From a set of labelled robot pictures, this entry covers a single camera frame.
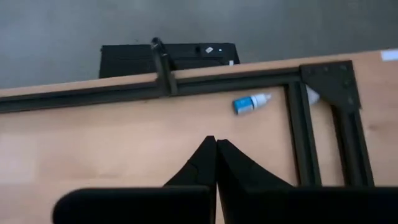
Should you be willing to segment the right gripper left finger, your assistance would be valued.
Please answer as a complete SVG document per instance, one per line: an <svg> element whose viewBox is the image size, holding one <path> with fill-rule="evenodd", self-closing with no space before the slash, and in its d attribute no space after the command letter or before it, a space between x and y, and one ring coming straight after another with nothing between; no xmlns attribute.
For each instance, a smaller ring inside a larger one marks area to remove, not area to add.
<svg viewBox="0 0 398 224"><path fill-rule="evenodd" d="M216 139L207 136L161 187L85 188L61 197L53 223L214 223Z"/></svg>

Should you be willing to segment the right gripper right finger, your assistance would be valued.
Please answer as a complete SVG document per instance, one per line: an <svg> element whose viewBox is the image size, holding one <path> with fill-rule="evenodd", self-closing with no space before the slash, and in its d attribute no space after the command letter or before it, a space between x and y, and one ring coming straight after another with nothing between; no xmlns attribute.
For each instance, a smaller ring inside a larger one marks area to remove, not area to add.
<svg viewBox="0 0 398 224"><path fill-rule="evenodd" d="M217 150L226 223L397 223L395 187L294 187L226 139Z"/></svg>

